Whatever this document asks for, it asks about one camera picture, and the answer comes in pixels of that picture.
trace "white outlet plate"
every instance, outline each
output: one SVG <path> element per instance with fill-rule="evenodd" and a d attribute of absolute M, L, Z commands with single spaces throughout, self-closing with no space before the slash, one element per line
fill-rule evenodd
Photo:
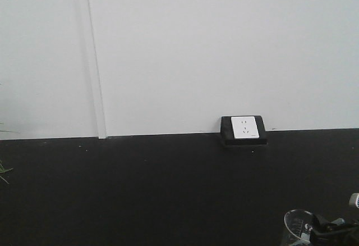
<path fill-rule="evenodd" d="M 259 138 L 254 116 L 231 117 L 235 139 Z"/>

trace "white wall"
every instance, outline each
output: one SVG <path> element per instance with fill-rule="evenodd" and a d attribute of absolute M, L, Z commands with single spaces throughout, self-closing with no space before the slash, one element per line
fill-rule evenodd
<path fill-rule="evenodd" d="M 76 0 L 0 0 L 1 139 L 97 136 Z"/>
<path fill-rule="evenodd" d="M 87 0 L 0 0 L 0 139 L 359 127 L 357 0 L 90 3 L 102 92 Z"/>
<path fill-rule="evenodd" d="M 108 135 L 359 127 L 358 0 L 90 0 Z"/>

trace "plant leaf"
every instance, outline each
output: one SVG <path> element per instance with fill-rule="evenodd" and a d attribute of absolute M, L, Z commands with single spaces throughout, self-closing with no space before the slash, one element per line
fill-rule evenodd
<path fill-rule="evenodd" d="M 6 133 L 16 133 L 16 134 L 19 134 L 19 132 L 14 132 L 14 131 L 4 131 L 4 130 L 0 130 L 0 132 L 6 132 Z"/>
<path fill-rule="evenodd" d="M 0 176 L 0 179 L 2 179 L 2 180 L 5 181 L 7 184 L 9 184 L 9 182 L 8 182 L 6 179 L 4 179 L 2 176 Z"/>
<path fill-rule="evenodd" d="M 11 170 L 13 170 L 13 168 L 9 168 L 9 169 L 0 169 L 0 174 L 5 173 L 5 172 L 9 172 L 9 171 L 11 171 Z"/>

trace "glass beaker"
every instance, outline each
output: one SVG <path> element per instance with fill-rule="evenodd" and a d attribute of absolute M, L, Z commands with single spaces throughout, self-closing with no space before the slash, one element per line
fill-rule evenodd
<path fill-rule="evenodd" d="M 313 213 L 293 209 L 284 215 L 284 232 L 280 246 L 312 246 L 309 241 Z"/>

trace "black object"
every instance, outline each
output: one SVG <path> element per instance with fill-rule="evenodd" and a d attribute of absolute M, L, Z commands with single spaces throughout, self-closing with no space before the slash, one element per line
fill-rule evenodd
<path fill-rule="evenodd" d="M 293 208 L 359 218 L 359 129 L 267 136 L 1 140 L 0 246 L 277 246 Z"/>
<path fill-rule="evenodd" d="M 359 222 L 337 225 L 314 215 L 310 242 L 313 246 L 359 246 Z"/>
<path fill-rule="evenodd" d="M 254 116 L 259 138 L 234 138 L 233 127 L 231 117 L 235 116 L 224 116 L 220 123 L 220 135 L 225 146 L 241 146 L 241 145 L 265 145 L 267 144 L 266 132 L 264 129 L 264 123 L 261 116 Z"/>

